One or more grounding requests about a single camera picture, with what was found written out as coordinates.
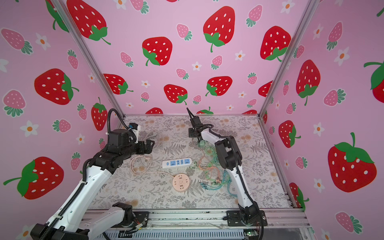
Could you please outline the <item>white blue power strip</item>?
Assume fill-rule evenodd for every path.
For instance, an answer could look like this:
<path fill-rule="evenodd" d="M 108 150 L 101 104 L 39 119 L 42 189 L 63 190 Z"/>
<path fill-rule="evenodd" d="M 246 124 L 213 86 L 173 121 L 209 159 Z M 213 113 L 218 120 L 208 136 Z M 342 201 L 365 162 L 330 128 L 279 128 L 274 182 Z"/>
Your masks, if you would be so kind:
<path fill-rule="evenodd" d="M 162 161 L 163 169 L 189 167 L 193 163 L 191 158 Z"/>

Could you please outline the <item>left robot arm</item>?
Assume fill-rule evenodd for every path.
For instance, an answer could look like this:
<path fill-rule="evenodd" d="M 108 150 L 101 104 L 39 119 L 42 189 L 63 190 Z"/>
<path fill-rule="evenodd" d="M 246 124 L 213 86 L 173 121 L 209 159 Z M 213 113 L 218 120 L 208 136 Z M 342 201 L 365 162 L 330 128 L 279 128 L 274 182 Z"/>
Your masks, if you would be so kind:
<path fill-rule="evenodd" d="M 111 130 L 107 123 L 108 142 L 91 159 L 84 162 L 82 179 L 59 210 L 45 224 L 36 224 L 31 237 L 34 240 L 93 240 L 113 226 L 142 227 L 133 212 L 133 207 L 116 203 L 102 215 L 82 223 L 84 214 L 95 196 L 124 163 L 134 155 L 149 155 L 155 142 L 139 141 L 140 126 L 135 123 L 123 129 Z"/>

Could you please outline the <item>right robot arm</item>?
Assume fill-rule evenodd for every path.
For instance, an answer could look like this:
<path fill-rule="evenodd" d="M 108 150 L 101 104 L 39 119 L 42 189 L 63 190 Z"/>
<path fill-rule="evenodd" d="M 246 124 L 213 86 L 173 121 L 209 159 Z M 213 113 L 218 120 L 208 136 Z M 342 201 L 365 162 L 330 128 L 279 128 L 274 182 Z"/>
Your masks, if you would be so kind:
<path fill-rule="evenodd" d="M 229 174 L 235 185 L 240 210 L 240 218 L 245 225 L 259 225 L 264 228 L 264 216 L 257 202 L 249 192 L 242 167 L 242 154 L 233 136 L 222 136 L 213 130 L 212 124 L 203 124 L 200 117 L 187 110 L 192 127 L 189 137 L 212 144 L 221 167 Z"/>

